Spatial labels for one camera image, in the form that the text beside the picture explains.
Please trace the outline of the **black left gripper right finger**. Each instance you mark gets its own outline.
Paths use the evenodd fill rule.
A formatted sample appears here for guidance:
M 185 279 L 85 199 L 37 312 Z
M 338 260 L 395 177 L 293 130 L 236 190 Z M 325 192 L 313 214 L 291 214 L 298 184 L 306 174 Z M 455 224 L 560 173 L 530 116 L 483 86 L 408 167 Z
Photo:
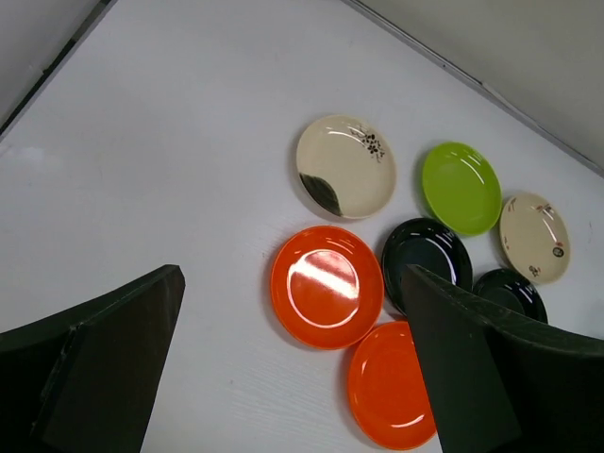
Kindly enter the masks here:
M 402 293 L 444 452 L 600 452 L 603 343 L 418 265 Z

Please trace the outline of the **cream plate with black brushstroke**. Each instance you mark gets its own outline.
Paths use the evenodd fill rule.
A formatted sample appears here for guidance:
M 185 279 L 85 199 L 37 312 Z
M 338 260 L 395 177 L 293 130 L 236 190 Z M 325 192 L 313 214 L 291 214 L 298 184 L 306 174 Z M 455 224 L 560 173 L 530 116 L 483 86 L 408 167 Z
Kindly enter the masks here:
M 391 200 L 397 181 L 394 154 L 383 135 L 343 114 L 324 116 L 304 129 L 295 168 L 310 198 L 344 219 L 378 213 Z

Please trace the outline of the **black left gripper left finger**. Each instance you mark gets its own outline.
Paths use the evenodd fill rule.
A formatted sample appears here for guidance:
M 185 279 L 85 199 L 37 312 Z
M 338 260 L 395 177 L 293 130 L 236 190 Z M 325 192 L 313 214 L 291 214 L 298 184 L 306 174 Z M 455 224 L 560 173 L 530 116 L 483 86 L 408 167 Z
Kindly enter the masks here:
M 3 332 L 2 451 L 140 451 L 184 291 L 167 264 Z

